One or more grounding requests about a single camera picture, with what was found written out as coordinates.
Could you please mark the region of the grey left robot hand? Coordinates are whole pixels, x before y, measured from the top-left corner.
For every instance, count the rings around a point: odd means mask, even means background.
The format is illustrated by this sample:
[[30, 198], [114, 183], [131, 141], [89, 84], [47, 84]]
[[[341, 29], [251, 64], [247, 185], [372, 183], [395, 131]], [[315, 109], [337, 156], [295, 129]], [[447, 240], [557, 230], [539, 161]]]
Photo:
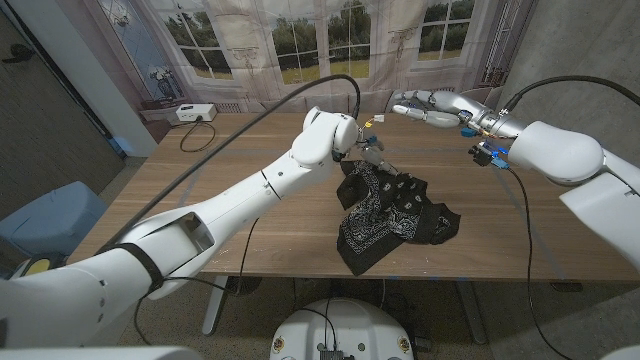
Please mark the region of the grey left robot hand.
[[380, 144], [375, 135], [365, 137], [359, 134], [355, 142], [346, 149], [346, 153], [349, 154], [353, 150], [356, 150], [364, 161], [370, 163], [378, 170], [390, 175], [399, 174], [399, 171], [383, 158], [382, 151], [384, 150], [384, 146]]

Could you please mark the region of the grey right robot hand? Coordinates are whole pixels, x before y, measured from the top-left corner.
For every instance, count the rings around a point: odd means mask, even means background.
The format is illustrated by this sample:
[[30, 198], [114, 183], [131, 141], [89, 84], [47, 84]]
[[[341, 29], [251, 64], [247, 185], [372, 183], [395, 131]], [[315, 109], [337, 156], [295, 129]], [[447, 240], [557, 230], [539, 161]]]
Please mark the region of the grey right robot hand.
[[516, 139], [525, 125], [469, 97], [451, 91], [413, 90], [396, 94], [391, 110], [437, 128], [464, 126], [483, 137]]

